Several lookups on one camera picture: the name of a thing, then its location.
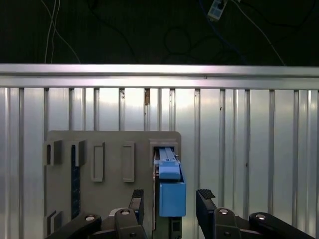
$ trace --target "blue object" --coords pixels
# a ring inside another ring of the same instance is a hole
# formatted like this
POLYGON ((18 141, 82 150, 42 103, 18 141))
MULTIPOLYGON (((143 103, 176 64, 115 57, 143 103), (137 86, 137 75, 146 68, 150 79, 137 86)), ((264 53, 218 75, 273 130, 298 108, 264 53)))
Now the blue object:
POLYGON ((180 179, 180 162, 171 148, 159 149, 159 179, 180 179))
POLYGON ((186 215, 186 184, 159 183, 159 216, 184 217, 186 215))
POLYGON ((186 214, 186 183, 180 161, 170 147, 159 149, 159 216, 183 217, 186 214))
POLYGON ((215 32, 215 34, 219 37, 219 39, 220 39, 221 41, 223 41, 227 46, 229 46, 232 50, 234 50, 238 55, 240 55, 242 61, 243 61, 246 65, 248 65, 246 57, 245 57, 244 55, 242 55, 242 54, 240 53, 240 51, 239 51, 234 45, 232 45, 232 44, 229 43, 226 39, 224 39, 223 36, 219 33, 219 31, 215 28, 214 24, 207 18, 207 16, 206 16, 206 10, 205 10, 205 8, 204 8, 204 5, 203 5, 202 0, 199 0, 199 4, 200 4, 200 7, 201 7, 201 9, 202 9, 202 11, 203 11, 203 13, 204 13, 204 15, 205 15, 206 20, 208 21, 209 25, 211 26, 211 28, 213 29, 213 31, 215 32))

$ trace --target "black cable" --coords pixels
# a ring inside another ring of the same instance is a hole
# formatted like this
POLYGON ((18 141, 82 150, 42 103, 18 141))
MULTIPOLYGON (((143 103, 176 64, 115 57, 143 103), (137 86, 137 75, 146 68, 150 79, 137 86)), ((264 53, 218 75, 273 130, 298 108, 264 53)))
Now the black cable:
POLYGON ((311 12, 313 11, 313 9, 315 8, 316 5, 316 0, 313 1, 313 5, 311 7, 311 9, 308 11, 307 15, 304 17, 303 21, 298 24, 298 25, 291 25, 291 24, 285 24, 285 23, 276 23, 276 22, 271 22, 269 21, 258 9, 256 9, 254 6, 250 5, 249 3, 245 2, 245 1, 240 1, 240 4, 245 5, 250 7, 251 9, 253 9, 256 13, 258 13, 266 23, 272 25, 272 26, 281 26, 281 27, 291 27, 291 28, 299 28, 301 27, 310 17, 311 12))
MULTIPOLYGON (((317 16, 313 20, 311 20, 309 22, 309 24, 308 24, 308 27, 311 25, 311 23, 314 23, 317 19, 319 19, 319 16, 317 16)), ((286 36, 283 36, 282 38, 280 38, 280 39, 278 39, 276 41, 273 41, 272 45, 278 44, 278 43, 290 38, 291 36, 293 36, 294 34, 298 33, 302 29, 303 29, 302 26, 300 26, 298 29, 295 29, 291 33, 287 34, 286 36)), ((255 49, 253 49, 251 51, 244 52, 243 55, 250 55, 250 54, 253 54, 253 53, 257 53, 259 51, 265 50, 266 47, 271 47, 271 44, 267 43, 267 44, 260 45, 259 47, 255 48, 255 49)))
POLYGON ((132 56, 133 56, 135 62, 138 63, 139 61, 138 61, 138 59, 137 59, 137 57, 136 57, 136 54, 135 54, 135 52, 134 52, 132 46, 130 45, 128 39, 125 37, 125 35, 124 35, 120 30, 118 30, 116 27, 110 25, 110 24, 107 23, 105 20, 101 19, 101 18, 93 11, 92 7, 90 7, 90 5, 89 5, 89 0, 86 0, 86 3, 87 3, 87 5, 88 5, 88 9, 89 9, 90 12, 96 17, 96 19, 98 19, 100 22, 102 22, 106 27, 108 27, 108 28, 114 30, 115 32, 117 32, 117 33, 124 39, 124 41, 126 42, 127 46, 128 46, 129 49, 130 49, 130 52, 131 52, 131 54, 132 54, 132 56))
MULTIPOLYGON (((218 52, 216 55, 214 55, 212 58, 209 58, 209 59, 201 59, 201 58, 197 58, 197 57, 194 57, 194 56, 191 55, 192 50, 194 50, 200 44, 202 44, 205 41, 210 40, 210 39, 218 39, 219 40, 219 38, 214 36, 214 35, 208 35, 208 36, 205 36, 205 37, 199 39, 196 43, 192 44, 191 43, 191 38, 190 38, 188 32, 184 28, 182 28, 182 27, 172 27, 172 28, 167 30, 167 32, 165 33, 165 35, 163 37, 163 45, 166 48, 166 50, 168 52, 168 55, 166 55, 161 60, 161 63, 164 64, 171 56, 184 56, 184 57, 191 58, 191 59, 194 59, 196 61, 203 62, 203 63, 210 63, 212 61, 214 61, 214 63, 215 63, 216 62, 216 57, 220 55, 220 52, 218 52), (167 37, 174 30, 181 31, 185 35, 185 37, 187 39, 187 42, 188 42, 188 49, 186 51, 174 52, 167 45, 167 37)), ((219 41, 219 42, 221 43, 221 47, 222 47, 221 52, 223 52, 225 50, 224 43, 221 42, 221 41, 219 41)))

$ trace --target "dark slot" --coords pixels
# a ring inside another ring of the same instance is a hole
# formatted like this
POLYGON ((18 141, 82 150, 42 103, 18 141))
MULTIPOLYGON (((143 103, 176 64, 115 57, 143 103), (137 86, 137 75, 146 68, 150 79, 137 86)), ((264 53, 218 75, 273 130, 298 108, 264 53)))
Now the dark slot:
POLYGON ((80 167, 76 166, 76 146, 71 147, 71 218, 80 214, 80 167))
POLYGON ((153 149, 153 157, 155 157, 155 160, 160 159, 160 149, 161 148, 171 148, 171 150, 175 153, 175 148, 174 147, 154 147, 153 149))
POLYGON ((179 231, 180 231, 179 222, 173 222, 173 232, 179 232, 179 231))
POLYGON ((51 144, 46 146, 46 164, 51 164, 51 144))
POLYGON ((46 234, 47 236, 50 235, 51 233, 51 218, 54 216, 54 214, 56 213, 56 211, 54 211, 53 213, 51 213, 49 216, 46 217, 46 234))

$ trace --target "metal frame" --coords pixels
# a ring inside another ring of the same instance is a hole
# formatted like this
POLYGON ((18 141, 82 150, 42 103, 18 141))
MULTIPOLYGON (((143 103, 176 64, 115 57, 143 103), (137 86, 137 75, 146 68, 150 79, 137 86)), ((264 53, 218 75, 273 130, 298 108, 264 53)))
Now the metal frame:
POLYGON ((0 64, 0 87, 317 90, 318 77, 314 67, 0 64))

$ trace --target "gray tab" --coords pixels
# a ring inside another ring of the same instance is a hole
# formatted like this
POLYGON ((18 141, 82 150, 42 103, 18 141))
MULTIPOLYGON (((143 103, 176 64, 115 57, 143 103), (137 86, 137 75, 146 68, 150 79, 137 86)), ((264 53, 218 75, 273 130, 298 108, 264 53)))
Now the gray tab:
POLYGON ((135 179, 135 144, 126 142, 122 147, 122 180, 133 183, 135 179))
POLYGON ((43 145, 44 165, 56 165, 62 162, 62 141, 46 141, 43 145))
POLYGON ((93 142, 91 147, 91 180, 102 182, 104 177, 105 143, 93 142))
POLYGON ((55 215, 55 211, 48 216, 44 217, 44 237, 52 233, 51 231, 51 218, 55 215))
POLYGON ((51 217, 51 233, 55 232, 62 226, 62 212, 57 212, 51 217))
POLYGON ((85 140, 71 141, 70 144, 75 146, 75 166, 80 167, 85 163, 85 140))

